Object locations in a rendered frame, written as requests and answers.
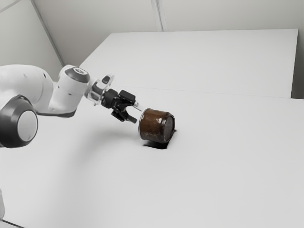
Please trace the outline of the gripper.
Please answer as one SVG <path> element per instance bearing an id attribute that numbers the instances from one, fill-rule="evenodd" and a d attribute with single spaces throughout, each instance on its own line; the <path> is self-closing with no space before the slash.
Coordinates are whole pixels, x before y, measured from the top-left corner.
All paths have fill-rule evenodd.
<path id="1" fill-rule="evenodd" d="M 101 105 L 107 109 L 112 109 L 111 115 L 120 120 L 121 122 L 129 121 L 136 123 L 137 119 L 129 115 L 126 108 L 131 106 L 138 111 L 143 111 L 143 106 L 138 102 L 135 102 L 135 95 L 121 90 L 120 93 L 113 89 L 109 89 L 104 93 L 104 97 L 101 100 Z"/>

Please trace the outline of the brown mug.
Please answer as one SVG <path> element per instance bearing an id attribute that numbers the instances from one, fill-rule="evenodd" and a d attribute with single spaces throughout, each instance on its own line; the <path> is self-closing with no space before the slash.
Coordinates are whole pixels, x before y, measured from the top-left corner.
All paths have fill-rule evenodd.
<path id="1" fill-rule="evenodd" d="M 175 130 L 175 117 L 169 112 L 147 108 L 139 120 L 139 136 L 143 140 L 168 143 Z"/>

